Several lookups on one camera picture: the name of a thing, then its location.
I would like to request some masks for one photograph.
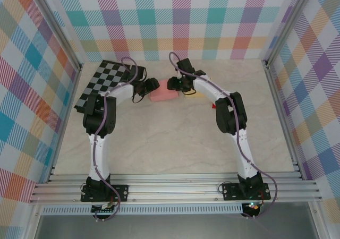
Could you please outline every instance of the white tabletop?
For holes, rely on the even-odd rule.
[[[242,95],[249,145],[259,168],[267,172],[293,171],[261,61],[191,62],[220,87]],[[74,104],[99,64],[85,63]],[[147,68],[148,77],[158,80],[176,76],[168,61],[138,61],[138,65]],[[90,145],[82,118],[73,108],[55,174],[89,173]],[[218,129],[211,102],[182,94],[157,103],[145,97],[139,104],[129,100],[120,104],[108,156],[112,174],[237,172],[234,143]]]

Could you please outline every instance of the white marble surface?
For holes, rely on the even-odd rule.
[[[148,77],[168,79],[175,71],[168,61],[138,61]],[[192,61],[222,88],[241,93],[248,115],[249,145],[256,164],[267,172],[293,171],[260,60]],[[99,63],[85,64],[74,104]],[[87,174],[90,167],[88,136],[82,114],[72,109],[55,174]],[[219,131],[215,110],[207,98],[179,98],[139,104],[125,101],[117,108],[110,135],[112,174],[237,172],[231,138]]]

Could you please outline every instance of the pink block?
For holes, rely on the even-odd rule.
[[[173,99],[179,96],[179,93],[175,90],[168,90],[168,80],[160,80],[159,88],[150,93],[150,99],[152,102],[158,102],[168,99]]]

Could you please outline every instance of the marble floor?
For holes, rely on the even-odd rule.
[[[245,104],[249,145],[255,163],[267,172],[293,171],[291,157],[260,60],[191,61],[222,88],[238,91]],[[99,63],[85,63],[74,104]],[[176,76],[169,61],[138,61],[148,77]],[[83,115],[73,108],[55,174],[87,174],[90,145]],[[215,110],[204,97],[180,97],[153,103],[125,101],[117,108],[110,135],[112,174],[237,172],[231,138],[216,125]]]

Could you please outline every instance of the black and white checkerboard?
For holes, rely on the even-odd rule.
[[[116,86],[120,81],[123,81],[127,77],[128,72],[125,71],[123,64],[103,60],[89,84],[84,89],[83,94],[76,102],[74,108],[76,108],[77,112],[84,113],[86,101],[91,92],[102,93],[109,88]]]

